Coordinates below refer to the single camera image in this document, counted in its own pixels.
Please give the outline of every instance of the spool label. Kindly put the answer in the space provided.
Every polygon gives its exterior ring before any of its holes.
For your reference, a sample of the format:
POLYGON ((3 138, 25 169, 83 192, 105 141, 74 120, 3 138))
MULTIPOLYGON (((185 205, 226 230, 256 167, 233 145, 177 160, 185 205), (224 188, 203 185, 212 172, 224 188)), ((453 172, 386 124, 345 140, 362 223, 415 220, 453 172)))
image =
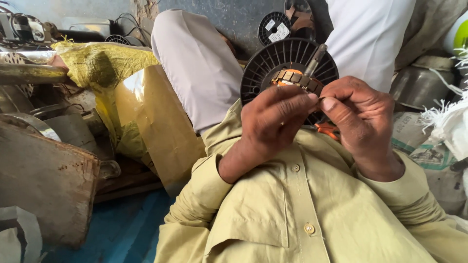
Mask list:
POLYGON ((268 37, 268 39, 271 40, 272 42, 276 42, 278 40, 285 39, 288 35, 289 35, 289 29, 283 23, 281 23, 278 26, 278 31, 276 33, 274 33, 274 34, 271 34, 268 37))
POLYGON ((270 22, 268 22, 268 24, 265 26, 265 28, 270 31, 270 29, 275 25, 275 22, 273 21, 273 19, 270 20, 270 22))

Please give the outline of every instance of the white trousers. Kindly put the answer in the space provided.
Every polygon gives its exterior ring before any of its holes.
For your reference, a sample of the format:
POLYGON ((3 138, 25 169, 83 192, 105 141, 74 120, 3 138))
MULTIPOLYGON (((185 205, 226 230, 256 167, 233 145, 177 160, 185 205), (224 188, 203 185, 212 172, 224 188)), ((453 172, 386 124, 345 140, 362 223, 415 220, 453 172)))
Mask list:
MULTIPOLYGON (((334 30, 326 44, 340 76, 388 92, 415 2, 328 0, 334 30)), ((220 123, 240 98, 242 69, 206 16, 164 11, 154 21, 151 42, 195 132, 220 123)))

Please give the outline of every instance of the shirt placket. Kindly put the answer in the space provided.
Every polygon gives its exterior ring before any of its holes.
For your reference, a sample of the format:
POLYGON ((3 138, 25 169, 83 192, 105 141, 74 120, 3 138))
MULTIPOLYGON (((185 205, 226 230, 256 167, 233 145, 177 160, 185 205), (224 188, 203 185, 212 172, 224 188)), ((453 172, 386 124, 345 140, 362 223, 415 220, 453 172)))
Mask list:
POLYGON ((302 262, 311 262, 313 259, 316 263, 329 263, 299 146, 293 144, 285 155, 286 180, 302 262))

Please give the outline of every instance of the blue floor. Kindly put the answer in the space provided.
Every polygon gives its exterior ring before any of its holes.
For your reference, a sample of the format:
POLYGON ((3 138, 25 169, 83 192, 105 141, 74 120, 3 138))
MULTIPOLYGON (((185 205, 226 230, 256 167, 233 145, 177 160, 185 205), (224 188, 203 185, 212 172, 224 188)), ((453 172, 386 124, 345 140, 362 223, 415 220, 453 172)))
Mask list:
POLYGON ((86 243, 79 250, 52 248, 43 263, 153 263, 159 225, 174 199, 164 189, 93 208, 86 243))

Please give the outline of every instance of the hand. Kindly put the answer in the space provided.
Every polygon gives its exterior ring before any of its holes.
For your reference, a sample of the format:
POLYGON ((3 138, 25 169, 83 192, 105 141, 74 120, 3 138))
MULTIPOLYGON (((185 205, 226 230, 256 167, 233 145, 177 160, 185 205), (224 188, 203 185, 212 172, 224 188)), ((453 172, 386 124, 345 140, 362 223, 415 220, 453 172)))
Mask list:
POLYGON ((317 95, 294 85, 260 93, 242 108, 242 137, 219 161, 221 178, 234 183, 290 145, 317 103, 317 95))
POLYGON ((403 176, 404 165, 393 154, 394 100, 364 81, 344 77, 325 86, 320 94, 323 112, 341 132, 341 142, 364 177, 392 182, 403 176))

